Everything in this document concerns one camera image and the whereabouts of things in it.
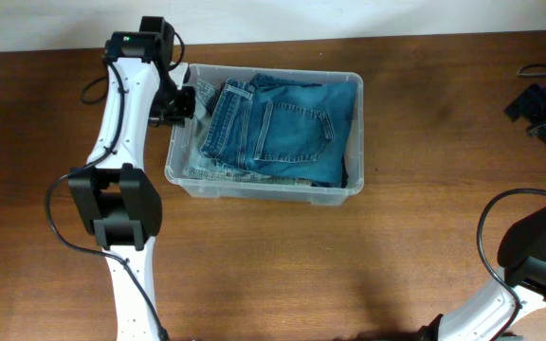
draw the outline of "folded clothing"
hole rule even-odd
[[[204,143],[212,120],[212,112],[216,106],[220,92],[211,84],[201,79],[193,86],[195,89],[195,112],[191,123],[192,135],[189,156],[182,172],[183,175],[212,181],[255,182],[276,185],[311,186],[311,182],[302,179],[281,178],[263,175],[254,171],[239,170],[224,163],[205,157],[199,152]]]
[[[355,91],[349,82],[229,79],[200,151],[240,170],[340,187]]]

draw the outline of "plastic bin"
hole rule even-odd
[[[257,73],[282,77],[296,81],[319,84],[350,81],[357,83],[353,126],[347,142],[345,165],[349,173],[346,188],[313,188],[271,184],[239,183],[187,178],[182,170],[188,159],[189,143],[193,138],[193,124],[187,121],[185,127],[174,127],[168,160],[166,178],[175,185],[180,185],[188,194],[198,198],[256,198],[267,200],[303,201],[314,205],[338,206],[351,195],[358,194],[364,187],[364,123],[363,123],[363,80],[356,73],[321,72],[262,69],[251,67],[231,67],[192,64],[188,85],[195,84],[198,78],[213,85],[222,84],[228,78],[237,81],[250,81]]]

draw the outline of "jeans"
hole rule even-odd
[[[218,160],[205,157],[199,152],[199,147],[204,143],[206,134],[212,121],[211,113],[214,111],[219,91],[211,84],[197,80],[193,86],[195,89],[195,112],[192,125],[192,139],[189,146],[189,157],[182,170],[183,175],[190,178],[206,179],[212,181],[236,181],[270,183],[278,185],[305,185],[311,182],[301,179],[286,179],[270,175],[262,175],[253,171],[238,170],[223,164]]]
[[[245,171],[339,187],[356,84],[227,80],[201,153]]]

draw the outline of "jeans pocket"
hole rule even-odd
[[[313,162],[334,140],[325,112],[269,101],[254,160],[287,163]]]

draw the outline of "white wall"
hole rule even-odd
[[[0,51],[101,47],[142,15],[187,44],[546,29],[546,0],[0,0]]]

